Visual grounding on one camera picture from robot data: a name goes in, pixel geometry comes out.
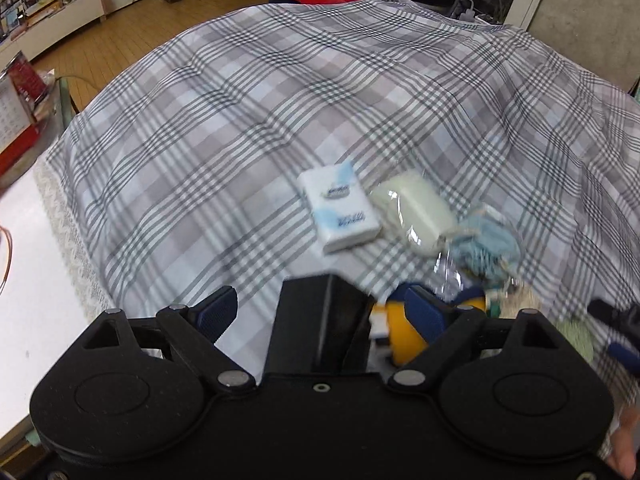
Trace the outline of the person's right hand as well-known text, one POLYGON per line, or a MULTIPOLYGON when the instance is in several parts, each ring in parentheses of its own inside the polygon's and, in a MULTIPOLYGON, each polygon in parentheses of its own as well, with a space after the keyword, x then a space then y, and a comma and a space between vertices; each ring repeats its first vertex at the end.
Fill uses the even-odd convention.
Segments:
POLYGON ((605 463, 625 479, 634 478, 637 468, 636 450, 634 449, 634 430, 639 423, 639 409, 626 406, 620 413, 620 423, 611 434, 611 453, 605 463))

